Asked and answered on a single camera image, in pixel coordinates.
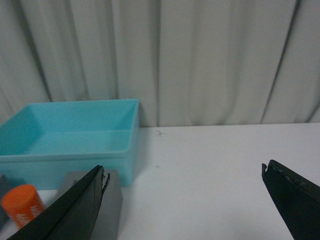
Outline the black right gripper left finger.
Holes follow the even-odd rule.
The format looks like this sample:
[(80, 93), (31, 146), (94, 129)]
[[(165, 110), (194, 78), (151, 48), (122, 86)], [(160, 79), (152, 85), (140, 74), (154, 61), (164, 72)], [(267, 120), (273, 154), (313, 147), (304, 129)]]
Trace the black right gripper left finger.
[(97, 165), (10, 240), (89, 240), (110, 174)]

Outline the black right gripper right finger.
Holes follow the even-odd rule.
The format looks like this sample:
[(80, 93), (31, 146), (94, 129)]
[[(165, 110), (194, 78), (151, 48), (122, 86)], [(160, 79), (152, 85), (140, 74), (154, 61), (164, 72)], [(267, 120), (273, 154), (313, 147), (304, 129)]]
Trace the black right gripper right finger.
[(267, 191), (295, 240), (320, 238), (320, 187), (281, 163), (261, 165)]

